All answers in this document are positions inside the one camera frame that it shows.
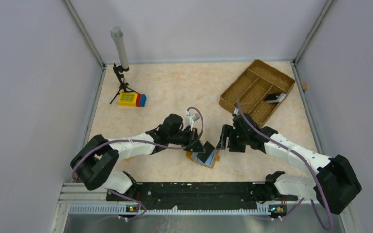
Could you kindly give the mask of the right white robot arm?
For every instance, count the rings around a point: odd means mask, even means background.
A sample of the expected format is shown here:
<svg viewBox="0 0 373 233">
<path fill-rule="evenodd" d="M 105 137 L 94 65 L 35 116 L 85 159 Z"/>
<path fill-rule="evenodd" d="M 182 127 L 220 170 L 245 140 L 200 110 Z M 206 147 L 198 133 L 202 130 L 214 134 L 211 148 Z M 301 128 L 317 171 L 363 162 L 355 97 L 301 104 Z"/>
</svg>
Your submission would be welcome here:
<svg viewBox="0 0 373 233">
<path fill-rule="evenodd" d="M 278 200 L 283 195 L 298 196 L 317 201 L 330 213 L 339 215 L 362 191 L 346 157 L 313 152 L 271 127 L 259 127 L 248 113 L 234 115 L 232 125 L 223 125 L 216 149 L 244 153 L 247 147 L 275 156 L 307 174 L 297 177 L 276 172 L 267 177 L 269 184 L 265 193 L 271 200 Z"/>
</svg>

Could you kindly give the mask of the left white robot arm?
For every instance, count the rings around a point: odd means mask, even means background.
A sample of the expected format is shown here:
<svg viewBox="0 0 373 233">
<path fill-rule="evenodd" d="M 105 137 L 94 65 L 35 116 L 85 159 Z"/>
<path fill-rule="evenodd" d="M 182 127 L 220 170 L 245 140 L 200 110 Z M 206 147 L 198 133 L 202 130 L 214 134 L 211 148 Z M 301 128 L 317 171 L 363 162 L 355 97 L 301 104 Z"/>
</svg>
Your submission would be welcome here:
<svg viewBox="0 0 373 233">
<path fill-rule="evenodd" d="M 199 113 L 188 113 L 185 118 L 170 114 L 162 124 L 137 136 L 112 140 L 96 135 L 72 159 L 72 175 L 89 191 L 112 189 L 122 199 L 132 200 L 136 196 L 135 182 L 127 173 L 117 171 L 116 163 L 165 149 L 204 152 L 202 133 L 193 126 L 198 120 L 202 121 Z"/>
</svg>

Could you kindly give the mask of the yellow leather card holder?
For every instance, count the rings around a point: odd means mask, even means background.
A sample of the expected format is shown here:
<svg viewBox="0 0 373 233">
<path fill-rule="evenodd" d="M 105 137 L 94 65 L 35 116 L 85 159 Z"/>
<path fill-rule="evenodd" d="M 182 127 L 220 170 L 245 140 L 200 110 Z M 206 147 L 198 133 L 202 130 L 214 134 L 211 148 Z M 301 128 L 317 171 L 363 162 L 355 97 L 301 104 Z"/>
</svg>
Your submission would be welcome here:
<svg viewBox="0 0 373 233">
<path fill-rule="evenodd" d="M 212 169 L 220 157 L 218 155 L 218 150 L 214 149 L 211 152 L 206 153 L 192 153 L 187 152 L 186 157 L 192 162 L 204 166 L 206 168 Z"/>
</svg>

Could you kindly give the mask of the black credit card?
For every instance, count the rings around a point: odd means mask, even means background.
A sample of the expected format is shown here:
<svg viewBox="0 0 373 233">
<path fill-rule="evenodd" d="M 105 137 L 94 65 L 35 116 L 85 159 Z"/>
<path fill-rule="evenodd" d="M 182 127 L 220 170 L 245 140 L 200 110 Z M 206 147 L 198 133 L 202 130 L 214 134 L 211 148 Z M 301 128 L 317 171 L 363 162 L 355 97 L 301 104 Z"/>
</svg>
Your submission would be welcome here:
<svg viewBox="0 0 373 233">
<path fill-rule="evenodd" d="M 213 162 L 215 158 L 216 149 L 209 141 L 207 141 L 204 144 L 203 148 L 205 152 L 198 153 L 196 158 L 198 162 L 208 165 Z"/>
</svg>

